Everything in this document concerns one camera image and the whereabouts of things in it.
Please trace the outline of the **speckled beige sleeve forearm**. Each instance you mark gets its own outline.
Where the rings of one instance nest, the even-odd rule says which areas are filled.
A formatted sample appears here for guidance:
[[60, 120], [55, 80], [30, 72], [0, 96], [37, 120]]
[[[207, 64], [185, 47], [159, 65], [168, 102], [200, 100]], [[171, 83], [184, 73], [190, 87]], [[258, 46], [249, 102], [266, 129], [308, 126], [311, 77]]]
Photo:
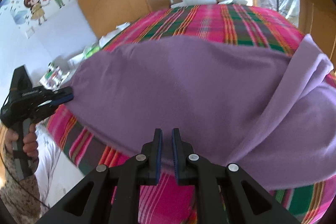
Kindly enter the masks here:
[[33, 174], [19, 181], [13, 156], [3, 150], [5, 184], [1, 187], [1, 199], [17, 223], [36, 223], [41, 216], [38, 181]]

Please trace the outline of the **person's left hand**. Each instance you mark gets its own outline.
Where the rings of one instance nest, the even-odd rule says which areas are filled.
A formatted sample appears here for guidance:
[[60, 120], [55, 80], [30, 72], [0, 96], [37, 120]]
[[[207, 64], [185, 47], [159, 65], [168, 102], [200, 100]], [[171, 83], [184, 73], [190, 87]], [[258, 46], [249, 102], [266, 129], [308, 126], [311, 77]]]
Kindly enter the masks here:
[[[30, 124], [29, 132], [23, 139], [23, 152], [31, 157], [33, 160], [38, 158], [38, 142], [36, 136], [36, 125]], [[18, 140], [19, 135], [8, 128], [5, 133], [5, 147], [8, 153], [13, 153], [13, 142]]]

